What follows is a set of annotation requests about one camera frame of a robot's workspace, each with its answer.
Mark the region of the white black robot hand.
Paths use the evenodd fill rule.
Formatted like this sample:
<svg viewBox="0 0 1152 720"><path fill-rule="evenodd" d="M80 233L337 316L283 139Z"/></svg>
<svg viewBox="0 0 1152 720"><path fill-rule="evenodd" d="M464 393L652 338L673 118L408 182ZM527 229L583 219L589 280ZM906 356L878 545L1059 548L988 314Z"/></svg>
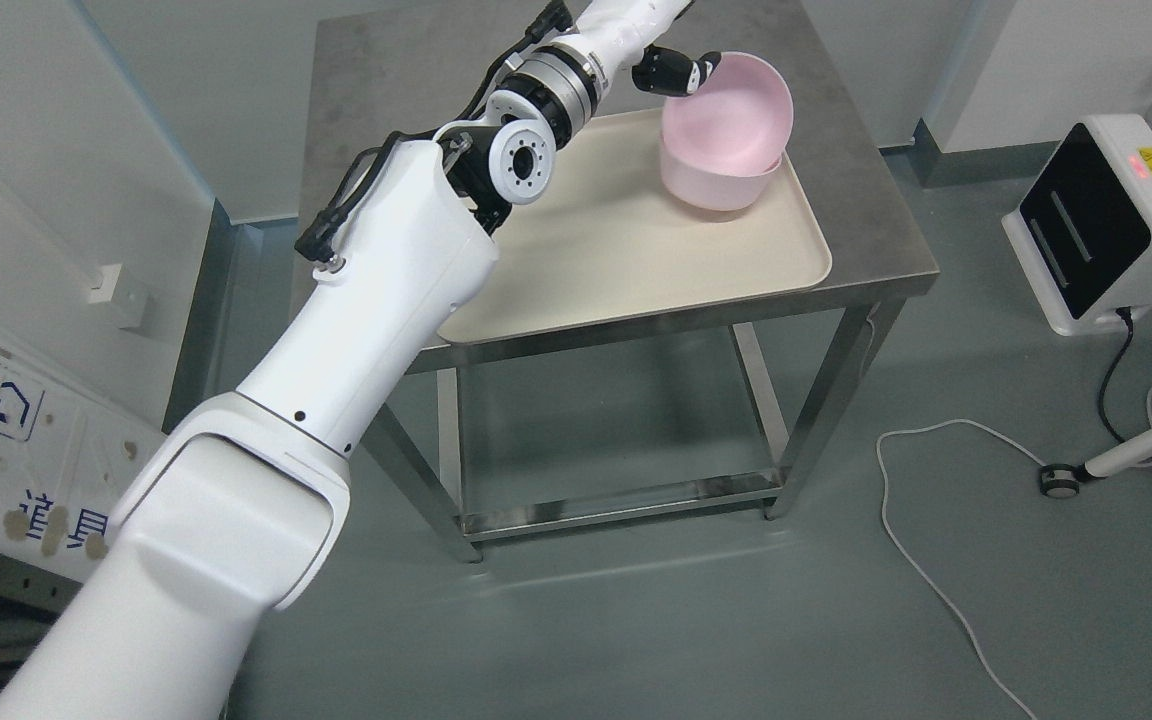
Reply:
<svg viewBox="0 0 1152 720"><path fill-rule="evenodd" d="M669 26L689 12L691 1L593 1L579 14L564 44L594 61L594 77L609 88L614 73L630 68L631 81L646 94L695 94L722 63L708 51L689 56L659 44Z"/></svg>

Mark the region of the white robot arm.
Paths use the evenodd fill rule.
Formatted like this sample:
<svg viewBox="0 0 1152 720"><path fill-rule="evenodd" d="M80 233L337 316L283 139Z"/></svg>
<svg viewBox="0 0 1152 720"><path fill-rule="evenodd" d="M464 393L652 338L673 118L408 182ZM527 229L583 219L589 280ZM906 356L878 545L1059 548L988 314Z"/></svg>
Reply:
<svg viewBox="0 0 1152 720"><path fill-rule="evenodd" d="M0 719L215 719L270 611L305 592L348 460L422 347L480 291L493 232L547 190L614 73L685 1L552 1L456 118L361 152L296 249L314 291L238 387L166 437L91 578L0 692Z"/></svg>

